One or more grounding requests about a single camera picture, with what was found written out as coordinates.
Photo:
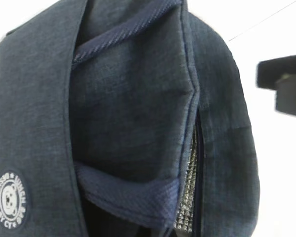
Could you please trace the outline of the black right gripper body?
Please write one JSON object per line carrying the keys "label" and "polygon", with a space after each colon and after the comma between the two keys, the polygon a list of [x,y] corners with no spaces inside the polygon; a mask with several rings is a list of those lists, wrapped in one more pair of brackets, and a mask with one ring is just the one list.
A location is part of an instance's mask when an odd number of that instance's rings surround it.
{"label": "black right gripper body", "polygon": [[277,111],[296,114],[296,55],[260,61],[257,87],[276,92]]}

